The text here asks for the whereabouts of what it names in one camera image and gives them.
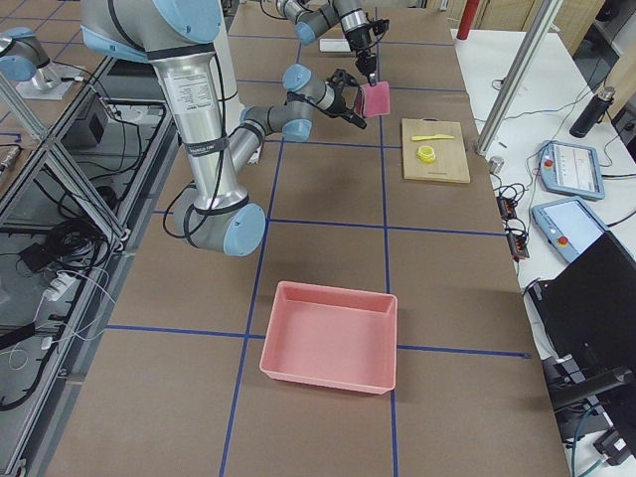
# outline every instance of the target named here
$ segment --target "blue joint cap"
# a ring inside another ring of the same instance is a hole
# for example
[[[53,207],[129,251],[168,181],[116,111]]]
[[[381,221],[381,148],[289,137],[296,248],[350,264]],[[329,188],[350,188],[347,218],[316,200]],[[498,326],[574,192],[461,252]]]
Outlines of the blue joint cap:
[[[224,21],[220,2],[152,0],[152,3],[175,32],[194,43],[211,43]]]
[[[292,65],[282,76],[282,85],[291,92],[296,92],[304,88],[311,80],[311,70],[302,65]]]
[[[305,22],[298,22],[295,30],[298,40],[300,40],[300,43],[302,43],[304,47],[311,45],[316,41],[316,33]]]
[[[128,60],[135,63],[148,63],[148,57],[145,53],[139,52],[128,45],[115,42],[109,38],[94,32],[90,28],[81,26],[84,44],[98,53],[108,57],[119,58],[120,60]]]
[[[286,141],[305,142],[311,134],[311,121],[309,119],[292,119],[282,126],[282,137]]]
[[[231,219],[223,240],[223,252],[245,256],[256,250],[265,233],[265,212],[253,203],[240,209]]]
[[[36,34],[33,33],[33,30],[27,27],[10,28],[9,30],[2,32],[2,34],[6,37],[16,38],[18,40],[22,38],[34,38],[36,36]]]
[[[0,58],[0,72],[11,81],[28,81],[36,73],[36,66],[26,58],[8,55]]]

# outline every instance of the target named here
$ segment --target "pink bin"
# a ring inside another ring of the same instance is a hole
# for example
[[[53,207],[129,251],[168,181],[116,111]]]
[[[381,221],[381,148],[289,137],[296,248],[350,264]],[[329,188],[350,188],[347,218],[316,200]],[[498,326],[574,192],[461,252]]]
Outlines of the pink bin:
[[[381,395],[396,387],[398,300],[278,283],[260,357],[275,380]]]

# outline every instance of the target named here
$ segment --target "small robot arm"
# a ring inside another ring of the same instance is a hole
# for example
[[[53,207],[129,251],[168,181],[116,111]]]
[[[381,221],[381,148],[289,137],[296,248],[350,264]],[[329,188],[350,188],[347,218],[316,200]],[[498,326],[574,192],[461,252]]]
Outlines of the small robot arm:
[[[0,72],[9,80],[31,81],[46,91],[61,83],[60,76],[36,35],[25,27],[0,33]]]
[[[303,0],[276,0],[278,13],[295,25],[296,35],[303,45],[310,45],[332,27],[341,24],[349,43],[356,54],[356,68],[367,78],[371,86],[378,82],[378,58],[371,48],[377,41],[372,39],[389,29],[389,20],[371,20],[363,11],[360,0],[329,0],[318,10],[308,9]]]

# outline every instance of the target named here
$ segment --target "white table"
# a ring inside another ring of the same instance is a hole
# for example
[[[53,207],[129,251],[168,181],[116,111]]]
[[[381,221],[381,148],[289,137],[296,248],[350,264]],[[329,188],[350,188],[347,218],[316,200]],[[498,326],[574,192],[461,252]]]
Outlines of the white table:
[[[455,41],[455,49],[478,128],[483,126],[482,120],[487,118],[498,94],[492,87],[492,82],[502,79],[507,74],[523,38],[524,34],[519,32],[472,31],[466,41]],[[595,125],[582,139],[569,135],[569,128],[587,105],[591,92],[557,34],[548,34],[507,116],[525,111],[560,109],[581,97],[580,93],[586,94],[583,100],[559,112],[542,112],[504,121],[486,156],[490,158],[498,155],[505,159],[506,162],[499,174],[504,184],[521,182],[527,185],[531,182],[526,168],[526,158],[535,154],[529,161],[531,168],[535,169],[538,164],[536,153],[543,141],[554,139],[592,146],[598,152],[601,164],[606,164],[608,159],[603,153],[603,148],[616,136],[616,131],[609,123]],[[558,129],[564,118],[565,122]],[[603,167],[603,174],[636,173],[636,165],[620,139],[611,142],[607,152],[613,160],[613,165]],[[493,184],[498,185],[498,181],[493,179]],[[606,224],[620,220],[636,209],[636,180],[605,181],[604,186],[605,199],[588,204]],[[518,216],[530,228],[531,258],[523,260],[519,269],[519,283],[522,288],[535,278],[554,278],[566,266],[542,232],[530,220],[531,206],[563,197],[547,192],[540,179],[534,196],[531,188],[517,208]],[[636,252],[636,217],[611,230],[632,253]],[[543,325],[540,324],[541,320],[529,298],[526,298],[526,308],[533,324],[539,352],[542,358],[545,358],[554,351],[547,344]],[[591,445],[598,435],[600,433],[590,434],[579,442],[576,449],[577,474],[587,469],[599,457]],[[592,475],[633,477],[636,475],[636,459],[630,457],[618,467],[603,464]]]

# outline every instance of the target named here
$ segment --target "yellow cap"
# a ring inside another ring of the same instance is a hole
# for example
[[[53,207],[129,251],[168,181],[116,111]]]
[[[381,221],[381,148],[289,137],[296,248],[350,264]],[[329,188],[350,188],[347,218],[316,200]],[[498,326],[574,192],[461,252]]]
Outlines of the yellow cap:
[[[435,150],[430,146],[419,146],[417,148],[417,157],[421,162],[430,164],[435,162]]]

